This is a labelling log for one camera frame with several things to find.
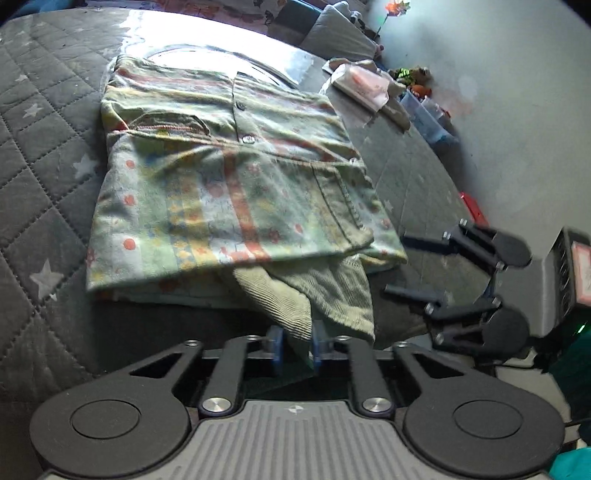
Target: clothing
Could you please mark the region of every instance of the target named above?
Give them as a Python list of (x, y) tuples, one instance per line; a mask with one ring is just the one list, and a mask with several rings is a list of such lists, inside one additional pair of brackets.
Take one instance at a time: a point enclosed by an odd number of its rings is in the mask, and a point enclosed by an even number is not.
[(90, 291), (262, 309), (300, 339), (311, 302), (373, 337), (359, 272), (406, 256), (326, 97), (121, 56), (102, 116)]

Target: quilted blanket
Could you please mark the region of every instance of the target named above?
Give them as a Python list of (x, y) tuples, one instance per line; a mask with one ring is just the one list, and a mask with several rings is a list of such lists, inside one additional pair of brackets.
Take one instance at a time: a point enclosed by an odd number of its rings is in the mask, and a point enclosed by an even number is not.
[[(94, 301), (86, 292), (92, 217), (107, 170), (101, 78), (144, 21), (159, 41), (154, 26), (167, 22), (174, 28), (166, 42), (212, 41), (199, 36), (206, 20), (117, 9), (47, 12), (0, 28), (1, 402), (43, 400), (188, 338), (217, 348), (268, 328), (265, 317), (240, 309)], [(255, 35), (235, 30), (235, 39)], [(260, 38), (281, 62), (300, 55), (310, 65), (310, 56)], [(326, 80), (321, 65), (318, 60), (306, 74), (302, 89), (319, 91)], [(440, 234), (466, 215), (451, 179), (415, 130), (400, 135), (380, 118), (359, 123), (357, 114), (331, 101), (396, 230)], [(376, 342), (384, 346), (424, 332), (419, 317), (379, 299), (387, 281), (441, 285), (457, 299), (477, 295), (485, 284), (454, 259), (443, 264), (416, 252), (408, 256), (407, 270), (369, 279)]]

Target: metal screw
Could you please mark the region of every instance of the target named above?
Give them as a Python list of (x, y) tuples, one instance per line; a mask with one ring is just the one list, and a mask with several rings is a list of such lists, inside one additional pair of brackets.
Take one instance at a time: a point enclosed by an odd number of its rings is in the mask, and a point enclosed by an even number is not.
[(389, 410), (392, 407), (392, 402), (383, 397), (368, 398), (362, 403), (362, 407), (374, 413), (380, 413)]
[(222, 413), (226, 410), (229, 410), (232, 406), (232, 403), (226, 398), (222, 397), (212, 397), (205, 400), (201, 406), (204, 410), (210, 411), (212, 413)]

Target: ribbed gray surface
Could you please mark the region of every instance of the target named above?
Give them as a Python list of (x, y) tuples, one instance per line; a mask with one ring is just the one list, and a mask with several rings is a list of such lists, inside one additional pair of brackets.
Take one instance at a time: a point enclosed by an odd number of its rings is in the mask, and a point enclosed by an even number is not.
[[(250, 401), (204, 421), (172, 461), (142, 480), (447, 480), (423, 464), (383, 420), (344, 402)], [(57, 480), (50, 475), (48, 480)], [(531, 480), (548, 480), (537, 475)]]

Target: round black disc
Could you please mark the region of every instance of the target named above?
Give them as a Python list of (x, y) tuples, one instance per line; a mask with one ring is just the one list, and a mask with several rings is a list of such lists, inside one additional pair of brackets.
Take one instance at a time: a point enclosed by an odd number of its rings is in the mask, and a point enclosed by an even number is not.
[(485, 346), (499, 358), (516, 355), (526, 346), (530, 337), (530, 324), (518, 310), (503, 307), (493, 313), (482, 328)]
[(74, 478), (131, 476), (157, 464), (185, 439), (189, 416), (150, 381), (138, 377), (101, 388), (99, 380), (51, 398), (31, 419), (35, 450)]
[(405, 415), (417, 452), (468, 478), (520, 478), (547, 466), (564, 424), (546, 401), (486, 375), (432, 379)]
[(497, 232), (492, 239), (492, 244), (505, 265), (523, 268), (531, 262), (530, 248), (521, 238)]

